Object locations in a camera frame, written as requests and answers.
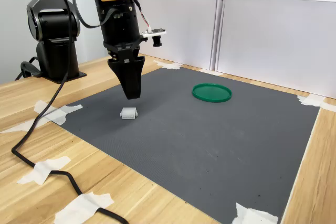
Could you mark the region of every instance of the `small white object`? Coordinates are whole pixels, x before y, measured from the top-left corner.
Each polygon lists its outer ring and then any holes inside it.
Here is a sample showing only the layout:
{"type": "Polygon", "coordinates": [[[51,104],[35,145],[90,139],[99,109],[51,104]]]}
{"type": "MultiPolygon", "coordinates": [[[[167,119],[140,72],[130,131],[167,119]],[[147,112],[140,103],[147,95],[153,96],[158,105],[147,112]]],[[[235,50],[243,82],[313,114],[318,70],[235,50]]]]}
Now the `small white object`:
{"type": "Polygon", "coordinates": [[[153,33],[151,28],[148,28],[147,31],[143,31],[142,32],[142,37],[144,38],[150,38],[150,37],[154,37],[154,36],[161,36],[161,35],[165,35],[167,34],[166,31],[161,31],[159,33],[153,33]]]}
{"type": "Polygon", "coordinates": [[[90,219],[98,208],[107,208],[114,203],[110,194],[81,194],[63,210],[56,213],[55,224],[80,224],[90,219]]]}
{"type": "Polygon", "coordinates": [[[136,108],[122,108],[120,116],[123,119],[135,119],[138,116],[136,108]]]}
{"type": "Polygon", "coordinates": [[[201,69],[200,72],[212,74],[213,76],[221,76],[223,74],[223,73],[220,73],[220,72],[215,72],[215,71],[206,70],[206,69],[201,69]]]}
{"type": "Polygon", "coordinates": [[[43,162],[37,162],[34,170],[23,176],[17,183],[27,184],[35,181],[38,185],[43,185],[52,170],[60,170],[66,166],[71,159],[69,157],[60,157],[58,159],[47,159],[43,162]]]}
{"type": "MultiPolygon", "coordinates": [[[[37,101],[34,107],[34,111],[37,113],[41,113],[44,108],[48,104],[44,101],[37,101]]],[[[45,115],[38,121],[36,128],[41,127],[45,125],[46,123],[53,121],[54,123],[58,125],[62,125],[66,121],[66,115],[69,113],[72,113],[76,110],[82,109],[82,105],[77,105],[77,106],[63,106],[60,109],[54,108],[53,106],[50,106],[50,108],[47,110],[45,115]]],[[[29,120],[25,123],[19,124],[17,126],[14,126],[8,130],[2,131],[0,133],[8,133],[8,132],[16,132],[16,131],[28,131],[30,127],[32,126],[34,122],[34,119],[29,120]]]]}
{"type": "Polygon", "coordinates": [[[315,107],[321,107],[325,110],[336,112],[336,106],[330,105],[324,102],[325,97],[322,97],[317,94],[309,94],[307,97],[301,97],[298,95],[299,101],[303,105],[310,105],[315,107]]]}
{"type": "Polygon", "coordinates": [[[180,69],[181,68],[181,63],[177,63],[177,62],[174,62],[174,63],[163,63],[163,62],[160,62],[160,61],[157,61],[155,60],[154,62],[157,63],[158,66],[162,66],[162,68],[166,68],[166,69],[180,69]]]}
{"type": "Polygon", "coordinates": [[[247,209],[236,203],[237,217],[232,224],[277,224],[278,217],[254,209],[247,209]]]}

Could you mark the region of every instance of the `black mat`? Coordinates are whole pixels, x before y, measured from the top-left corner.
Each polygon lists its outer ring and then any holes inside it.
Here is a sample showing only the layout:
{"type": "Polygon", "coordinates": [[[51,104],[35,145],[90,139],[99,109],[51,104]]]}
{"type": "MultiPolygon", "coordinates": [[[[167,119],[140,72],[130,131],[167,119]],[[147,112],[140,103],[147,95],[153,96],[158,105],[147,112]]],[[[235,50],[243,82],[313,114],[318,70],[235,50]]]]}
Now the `black mat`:
{"type": "Polygon", "coordinates": [[[237,216],[236,202],[281,218],[319,111],[293,94],[188,69],[144,75],[137,100],[117,86],[76,104],[84,108],[63,128],[222,223],[237,216]],[[205,82],[229,87],[232,99],[194,98],[205,82]],[[139,117],[122,120],[123,107],[139,117]]]}

